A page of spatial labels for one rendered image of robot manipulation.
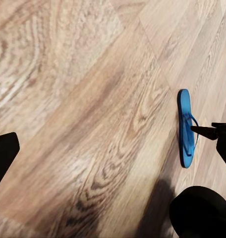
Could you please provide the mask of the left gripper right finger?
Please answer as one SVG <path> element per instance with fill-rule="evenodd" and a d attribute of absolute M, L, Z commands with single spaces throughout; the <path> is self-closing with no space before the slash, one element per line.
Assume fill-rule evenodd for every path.
<path fill-rule="evenodd" d="M 220 132 L 217 140 L 216 149 L 226 163 L 226 132 Z"/>

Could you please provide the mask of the sandal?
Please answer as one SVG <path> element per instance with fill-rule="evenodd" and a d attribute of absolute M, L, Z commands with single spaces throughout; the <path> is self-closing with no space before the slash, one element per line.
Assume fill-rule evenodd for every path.
<path fill-rule="evenodd" d="M 191 130 L 192 119 L 198 125 L 197 120 L 191 114 L 190 95 L 188 89 L 181 89 L 178 95 L 180 115 L 180 154 L 182 166 L 188 169 L 191 166 L 194 151 L 194 132 Z"/>

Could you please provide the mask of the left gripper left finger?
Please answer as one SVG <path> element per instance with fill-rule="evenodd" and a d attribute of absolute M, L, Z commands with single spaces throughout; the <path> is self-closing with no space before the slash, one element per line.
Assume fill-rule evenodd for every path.
<path fill-rule="evenodd" d="M 19 140 L 15 132 L 0 136 L 0 181 L 19 151 Z"/>

